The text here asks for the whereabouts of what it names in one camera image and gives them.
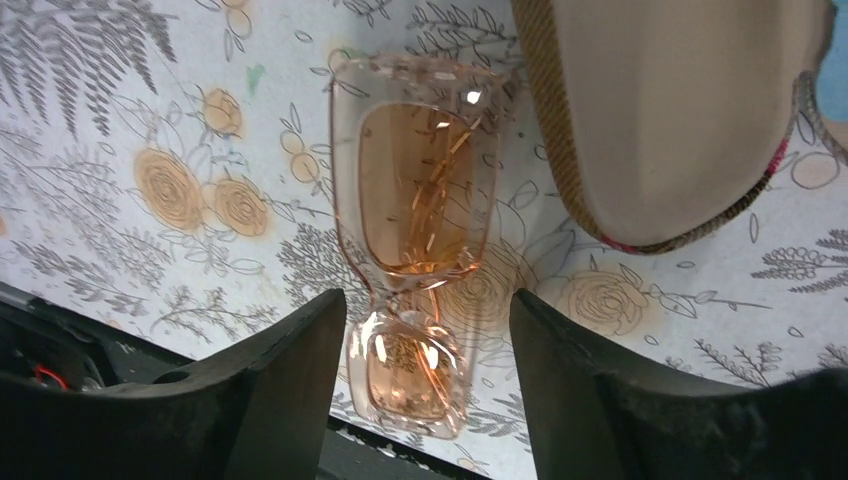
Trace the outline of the plaid glasses case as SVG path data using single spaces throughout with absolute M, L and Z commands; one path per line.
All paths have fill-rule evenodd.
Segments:
M 839 159 L 815 93 L 832 1 L 515 1 L 562 202 L 595 239 L 654 255 L 748 208 L 799 115 Z

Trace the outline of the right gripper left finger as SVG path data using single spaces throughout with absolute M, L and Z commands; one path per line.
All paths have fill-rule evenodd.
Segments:
M 150 383 L 90 393 L 1 378 L 5 479 L 313 479 L 346 321 L 330 289 Z

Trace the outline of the blue cleaning cloth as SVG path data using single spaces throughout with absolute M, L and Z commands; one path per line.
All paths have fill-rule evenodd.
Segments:
M 847 122 L 847 2 L 832 1 L 834 19 L 829 47 L 820 63 L 815 93 L 820 113 Z

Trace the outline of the orange lens sunglasses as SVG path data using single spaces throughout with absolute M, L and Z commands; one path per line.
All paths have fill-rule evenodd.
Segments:
M 370 297 L 345 361 L 365 420 L 440 439 L 465 424 L 469 362 L 438 296 L 483 264 L 521 91 L 513 69 L 401 54 L 348 59 L 332 76 L 336 233 Z

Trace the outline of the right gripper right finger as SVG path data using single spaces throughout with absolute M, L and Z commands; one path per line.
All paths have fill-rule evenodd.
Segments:
M 746 389 L 650 360 L 533 293 L 510 305 L 541 479 L 843 479 L 847 372 Z

